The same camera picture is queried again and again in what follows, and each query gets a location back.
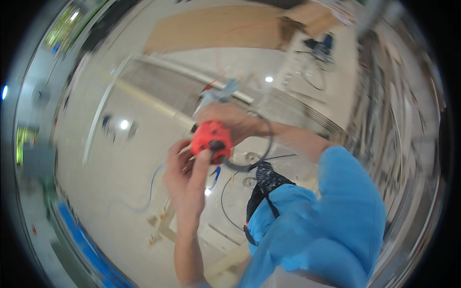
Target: plywood sheet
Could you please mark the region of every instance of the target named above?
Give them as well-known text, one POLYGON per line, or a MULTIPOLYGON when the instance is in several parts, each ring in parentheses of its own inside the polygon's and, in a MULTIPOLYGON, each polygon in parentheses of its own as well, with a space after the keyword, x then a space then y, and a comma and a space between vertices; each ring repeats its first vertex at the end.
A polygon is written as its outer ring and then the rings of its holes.
POLYGON ((220 6, 169 16, 156 24, 144 53, 208 47, 279 49, 282 13, 275 7, 220 6))

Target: red power tool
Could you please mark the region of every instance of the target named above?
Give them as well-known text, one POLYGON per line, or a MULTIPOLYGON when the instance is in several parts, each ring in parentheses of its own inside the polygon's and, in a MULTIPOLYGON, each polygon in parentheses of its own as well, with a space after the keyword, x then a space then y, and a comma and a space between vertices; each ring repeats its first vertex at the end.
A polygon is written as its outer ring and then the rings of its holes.
POLYGON ((202 150, 210 150, 212 153, 211 164, 218 165, 222 159, 231 156, 232 140, 229 129, 224 127, 220 121, 203 122, 192 128, 194 136, 190 150, 198 155, 202 150))

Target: black cable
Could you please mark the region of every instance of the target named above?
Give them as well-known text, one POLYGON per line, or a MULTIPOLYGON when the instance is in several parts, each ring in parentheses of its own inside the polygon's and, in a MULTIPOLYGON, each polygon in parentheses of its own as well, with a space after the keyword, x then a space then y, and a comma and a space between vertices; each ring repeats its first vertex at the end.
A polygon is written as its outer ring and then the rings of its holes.
POLYGON ((271 122, 263 117, 261 114, 259 114, 256 111, 249 110, 247 111, 249 113, 256 114, 259 118, 261 118, 267 125, 267 128, 269 129, 269 145, 267 146, 267 150, 264 153, 264 155, 254 164, 247 165, 247 166, 240 166, 240 165, 235 165, 229 161, 229 159, 222 157, 220 159, 221 163, 226 165, 227 167, 231 168, 232 170, 239 171, 239 172, 249 172, 250 170, 254 169, 256 166, 258 166, 262 161, 267 160, 266 157, 271 151, 272 148, 272 143, 274 142, 274 129, 272 128, 271 122))
MULTIPOLYGON (((278 159, 278 158, 283 158, 283 157, 290 157, 290 156, 298 156, 298 154, 288 154, 288 155, 270 157, 270 158, 265 159, 265 161, 267 161, 267 160, 273 160, 273 159, 278 159)), ((229 217, 228 217, 227 214, 226 214, 226 211, 224 210, 223 195, 224 195, 224 191, 226 190, 227 184, 229 184, 229 182, 231 181, 231 179, 232 179, 232 177, 229 178, 229 180, 227 180, 226 184, 224 184, 223 191, 221 192, 221 209, 223 210, 224 216, 226 216, 227 220, 228 220, 232 225, 234 225, 235 227, 237 227, 240 231, 243 231, 243 228, 241 228, 240 226, 238 226, 237 224, 235 224, 231 219, 229 219, 229 217)))
POLYGON ((317 89, 317 90, 319 90, 319 91, 325 91, 325 90, 326 90, 326 80, 325 80, 325 73, 324 73, 325 70, 323 70, 322 67, 320 66, 320 64, 318 64, 318 62, 317 62, 317 60, 318 60, 318 61, 321 61, 321 60, 318 59, 317 57, 315 57, 311 52, 306 52, 306 53, 312 55, 312 58, 314 58, 315 64, 316 64, 317 67, 319 68, 319 71, 320 71, 320 78, 322 79, 322 83, 323 83, 322 88, 319 88, 319 87, 315 86, 314 84, 312 84, 312 82, 309 81, 309 79, 307 79, 307 77, 305 76, 305 73, 304 73, 304 71, 306 71, 306 68, 305 68, 305 67, 306 67, 306 64, 304 64, 304 65, 302 66, 301 77, 304 79, 304 81, 306 81, 307 83, 309 83, 309 84, 310 84, 312 87, 314 87, 315 89, 317 89))

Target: cardboard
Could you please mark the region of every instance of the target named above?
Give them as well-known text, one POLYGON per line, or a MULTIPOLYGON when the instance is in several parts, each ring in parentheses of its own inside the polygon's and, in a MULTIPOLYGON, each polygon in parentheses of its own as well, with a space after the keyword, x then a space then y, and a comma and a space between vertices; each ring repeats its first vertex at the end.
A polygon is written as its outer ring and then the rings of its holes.
MULTIPOLYGON (((329 28, 341 23, 332 14, 330 8, 313 1, 296 6, 285 12, 281 20, 286 22, 286 25, 292 25, 297 29, 303 30, 304 33, 312 38, 316 38, 325 33, 329 28)), ((284 35, 284 39, 291 40, 294 31, 295 29, 293 29, 290 35, 284 35)))
POLYGON ((260 6, 198 9, 160 20, 146 43, 144 53, 210 47, 284 51, 297 29, 315 38, 339 23, 331 9, 318 2, 308 2, 289 11, 260 6))
POLYGON ((282 9, 220 6, 192 10, 160 20, 144 52, 173 52, 209 47, 278 49, 282 9))

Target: black strap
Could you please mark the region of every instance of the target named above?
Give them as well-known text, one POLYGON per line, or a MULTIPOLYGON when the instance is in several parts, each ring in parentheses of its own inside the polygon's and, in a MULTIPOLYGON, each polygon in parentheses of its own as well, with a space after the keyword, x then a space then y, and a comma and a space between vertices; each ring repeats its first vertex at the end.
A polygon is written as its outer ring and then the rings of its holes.
MULTIPOLYGON (((267 203, 269 204, 269 207, 271 208, 272 214, 277 219, 280 216, 280 213, 278 212, 277 208, 274 206, 272 201, 269 199, 269 194, 265 195, 264 197, 267 199, 267 203)), ((253 239, 253 236, 250 234, 250 231, 248 230, 247 225, 245 225, 243 227, 243 231, 245 232, 245 236, 246 236, 248 242, 250 242, 252 245, 257 246, 256 242, 253 239)))
POLYGON ((272 201, 269 199, 269 194, 266 195, 266 199, 267 203, 269 204, 269 207, 272 210, 272 214, 277 219, 280 216, 280 213, 278 212, 277 208, 275 208, 274 204, 272 204, 272 201))

